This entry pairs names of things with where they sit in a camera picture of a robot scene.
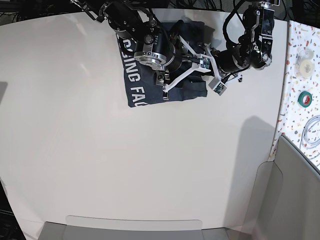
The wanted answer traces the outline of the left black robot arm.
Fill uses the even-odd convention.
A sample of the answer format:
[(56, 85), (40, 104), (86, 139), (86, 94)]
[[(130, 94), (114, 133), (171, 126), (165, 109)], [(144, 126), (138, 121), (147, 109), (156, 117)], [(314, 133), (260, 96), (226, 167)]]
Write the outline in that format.
[[(278, 0), (249, 0), (248, 8), (240, 16), (239, 8), (244, 0), (234, 0), (233, 10), (224, 20), (222, 34), (226, 49), (223, 51), (209, 48), (208, 53), (215, 60), (218, 74), (223, 84), (230, 77), (238, 77), (240, 73), (254, 68), (262, 70), (272, 62), (273, 29), (275, 25), (275, 11), (271, 6), (278, 6)], [(237, 42), (231, 40), (227, 27), (234, 16), (237, 16), (244, 28), (244, 33)]]

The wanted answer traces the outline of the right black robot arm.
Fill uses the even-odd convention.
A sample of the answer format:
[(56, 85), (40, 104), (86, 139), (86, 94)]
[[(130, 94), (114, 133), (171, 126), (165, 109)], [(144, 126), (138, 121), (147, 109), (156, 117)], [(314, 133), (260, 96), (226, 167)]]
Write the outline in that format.
[(161, 87), (164, 100), (175, 90), (184, 100), (207, 95), (202, 75), (211, 72), (210, 59), (185, 40), (183, 20), (165, 29), (151, 9), (128, 0), (73, 0), (72, 4), (94, 21), (108, 21), (122, 52), (153, 70), (154, 84)]

